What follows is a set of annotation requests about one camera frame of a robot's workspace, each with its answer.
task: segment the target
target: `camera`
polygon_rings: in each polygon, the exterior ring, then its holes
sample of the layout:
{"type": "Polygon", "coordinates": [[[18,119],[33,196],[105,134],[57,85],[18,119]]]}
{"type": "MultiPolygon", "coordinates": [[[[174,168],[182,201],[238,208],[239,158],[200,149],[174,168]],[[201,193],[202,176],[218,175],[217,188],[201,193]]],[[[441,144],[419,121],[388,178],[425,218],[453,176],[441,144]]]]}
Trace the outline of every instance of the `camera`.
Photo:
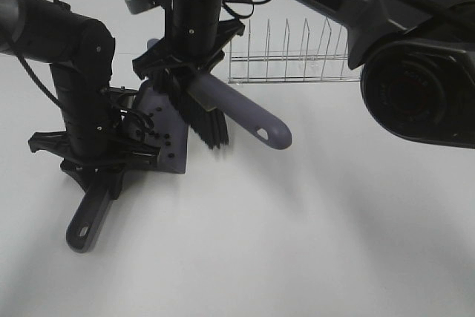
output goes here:
{"type": "Polygon", "coordinates": [[[361,92],[381,126],[406,140],[475,148],[475,47],[455,39],[409,36],[371,52],[361,92]]]}

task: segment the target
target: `black bristles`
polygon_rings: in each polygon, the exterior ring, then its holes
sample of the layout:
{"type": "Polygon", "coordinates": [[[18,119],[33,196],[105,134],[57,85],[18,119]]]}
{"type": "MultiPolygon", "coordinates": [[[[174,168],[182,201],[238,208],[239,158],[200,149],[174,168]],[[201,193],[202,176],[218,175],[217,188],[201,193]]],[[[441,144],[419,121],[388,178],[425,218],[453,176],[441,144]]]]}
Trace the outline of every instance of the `black bristles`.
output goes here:
{"type": "MultiPolygon", "coordinates": [[[[162,77],[158,73],[156,76],[149,73],[148,78],[155,80],[162,77]]],[[[177,109],[183,120],[193,128],[209,148],[220,148],[221,145],[229,144],[226,118],[221,110],[206,111],[186,90],[177,91],[176,86],[162,83],[158,87],[160,92],[168,95],[170,103],[177,109]]]]}

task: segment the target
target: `metal wire rack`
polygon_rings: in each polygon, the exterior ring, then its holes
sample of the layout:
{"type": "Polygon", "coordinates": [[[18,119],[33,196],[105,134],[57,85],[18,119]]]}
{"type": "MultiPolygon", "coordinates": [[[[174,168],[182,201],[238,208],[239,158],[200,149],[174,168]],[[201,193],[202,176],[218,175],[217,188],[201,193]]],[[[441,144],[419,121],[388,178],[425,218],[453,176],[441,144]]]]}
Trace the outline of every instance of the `metal wire rack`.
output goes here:
{"type": "Polygon", "coordinates": [[[249,20],[244,36],[229,44],[229,83],[359,81],[361,70],[347,67],[344,27],[322,17],[315,22],[319,29],[313,30],[305,18],[301,30],[294,32],[295,19],[292,23],[287,18],[283,27],[274,26],[267,19],[255,30],[249,20]]]}

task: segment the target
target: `handle hole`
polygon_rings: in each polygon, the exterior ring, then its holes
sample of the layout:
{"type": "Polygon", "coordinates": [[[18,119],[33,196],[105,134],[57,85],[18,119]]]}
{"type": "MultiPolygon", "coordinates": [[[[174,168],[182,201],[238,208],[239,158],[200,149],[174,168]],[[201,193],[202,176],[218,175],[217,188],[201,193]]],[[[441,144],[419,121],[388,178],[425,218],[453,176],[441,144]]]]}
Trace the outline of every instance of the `handle hole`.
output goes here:
{"type": "Polygon", "coordinates": [[[89,231],[89,226],[88,226],[88,225],[85,225],[85,226],[83,226],[83,227],[79,230],[78,236],[79,236],[80,238],[83,238],[83,237],[85,237],[85,236],[87,235],[88,231],[89,231]]]}
{"type": "Polygon", "coordinates": [[[258,135],[262,137],[265,141],[269,139],[269,134],[267,134],[267,131],[262,128],[258,128],[258,135]]]}

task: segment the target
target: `robotic arm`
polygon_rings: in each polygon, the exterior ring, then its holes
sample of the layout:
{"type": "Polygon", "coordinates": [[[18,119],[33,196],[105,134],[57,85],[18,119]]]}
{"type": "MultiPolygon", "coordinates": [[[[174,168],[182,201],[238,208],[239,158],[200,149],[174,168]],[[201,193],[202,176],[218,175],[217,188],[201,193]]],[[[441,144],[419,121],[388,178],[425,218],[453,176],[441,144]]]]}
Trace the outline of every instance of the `robotic arm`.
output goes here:
{"type": "Polygon", "coordinates": [[[475,148],[474,0],[296,0],[348,30],[368,110],[407,140],[475,148]]]}
{"type": "MultiPolygon", "coordinates": [[[[59,0],[0,0],[0,51],[50,64],[65,131],[36,133],[33,152],[64,158],[85,190],[67,233],[87,251],[129,169],[183,173],[190,125],[210,147],[228,143],[224,114],[283,149],[287,126],[211,75],[242,35],[220,21],[223,0],[125,0],[132,13],[161,6],[163,39],[133,61],[138,91],[111,88],[115,41],[103,23],[59,0]]],[[[348,29],[349,66],[373,117],[407,140],[475,148],[475,8],[472,0],[296,0],[348,29]]]]}

